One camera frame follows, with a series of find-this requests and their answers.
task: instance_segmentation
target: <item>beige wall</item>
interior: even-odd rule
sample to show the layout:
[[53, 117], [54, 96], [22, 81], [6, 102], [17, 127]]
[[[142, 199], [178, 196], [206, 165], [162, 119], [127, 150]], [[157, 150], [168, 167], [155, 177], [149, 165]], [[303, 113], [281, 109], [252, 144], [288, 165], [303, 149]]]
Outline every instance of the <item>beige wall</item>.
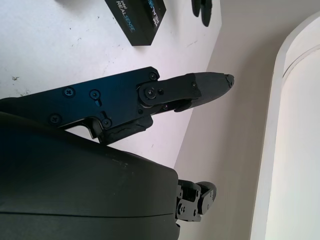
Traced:
[[181, 240], [250, 238], [276, 55], [320, 1], [221, 0], [221, 11], [208, 71], [233, 74], [235, 85], [193, 111], [175, 165], [181, 179], [215, 183], [217, 198], [201, 223], [179, 223]]

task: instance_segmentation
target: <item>white tabletop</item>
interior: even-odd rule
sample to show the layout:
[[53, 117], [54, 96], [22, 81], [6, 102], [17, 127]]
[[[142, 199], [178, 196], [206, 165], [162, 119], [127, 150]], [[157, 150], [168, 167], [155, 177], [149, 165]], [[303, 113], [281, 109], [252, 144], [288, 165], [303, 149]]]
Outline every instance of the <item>white tabletop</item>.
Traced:
[[[209, 27], [193, 16], [191, 0], [165, 5], [152, 46], [132, 47], [104, 0], [2, 0], [0, 98], [148, 66], [161, 80], [205, 72], [221, 28], [220, 1], [213, 1]], [[112, 146], [173, 168], [191, 113], [154, 116], [146, 132]]]

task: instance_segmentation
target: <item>black box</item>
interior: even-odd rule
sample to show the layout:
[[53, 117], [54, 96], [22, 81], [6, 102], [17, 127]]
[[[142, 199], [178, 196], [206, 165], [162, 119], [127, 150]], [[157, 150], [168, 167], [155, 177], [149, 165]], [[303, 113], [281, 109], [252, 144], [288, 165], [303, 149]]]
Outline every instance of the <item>black box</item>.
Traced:
[[163, 0], [105, 0], [132, 46], [151, 45], [165, 15]]

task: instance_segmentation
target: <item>black screw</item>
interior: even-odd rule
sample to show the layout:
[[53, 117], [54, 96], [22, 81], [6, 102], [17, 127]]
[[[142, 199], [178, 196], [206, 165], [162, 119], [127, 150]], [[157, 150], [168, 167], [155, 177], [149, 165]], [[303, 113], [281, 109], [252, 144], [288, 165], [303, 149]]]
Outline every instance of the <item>black screw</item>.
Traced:
[[62, 93], [67, 98], [73, 98], [76, 94], [76, 91], [72, 87], [67, 86], [63, 89]]
[[197, 84], [195, 82], [192, 82], [191, 86], [193, 89], [197, 89]]
[[110, 128], [110, 127], [111, 127], [111, 125], [112, 125], [111, 120], [110, 120], [110, 119], [108, 119], [108, 118], [103, 119], [103, 120], [101, 121], [101, 123], [102, 123], [102, 127], [104, 127], [105, 129]]
[[164, 93], [165, 91], [162, 88], [158, 89], [158, 94], [163, 95]]
[[155, 81], [158, 79], [158, 76], [155, 72], [150, 72], [149, 74], [149, 78], [152, 80], [152, 81]]
[[100, 98], [100, 92], [98, 90], [90, 91], [90, 98], [97, 100], [98, 98]]
[[49, 116], [49, 123], [53, 126], [57, 126], [61, 123], [62, 118], [59, 114], [54, 113]]
[[156, 97], [156, 91], [153, 87], [146, 88], [144, 94], [148, 99], [154, 99]]

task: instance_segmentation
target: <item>black metal bracket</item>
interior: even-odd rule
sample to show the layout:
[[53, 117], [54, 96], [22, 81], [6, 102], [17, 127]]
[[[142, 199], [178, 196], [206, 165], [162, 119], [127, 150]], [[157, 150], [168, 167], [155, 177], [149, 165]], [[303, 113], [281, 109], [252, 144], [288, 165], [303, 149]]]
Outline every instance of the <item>black metal bracket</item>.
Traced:
[[158, 81], [146, 67], [23, 97], [0, 100], [0, 112], [63, 130], [86, 127], [93, 139], [108, 145], [145, 131], [152, 115], [181, 112], [225, 94], [233, 76], [190, 73]]
[[211, 182], [179, 180], [176, 195], [175, 218], [187, 222], [200, 222], [213, 204], [217, 188]]

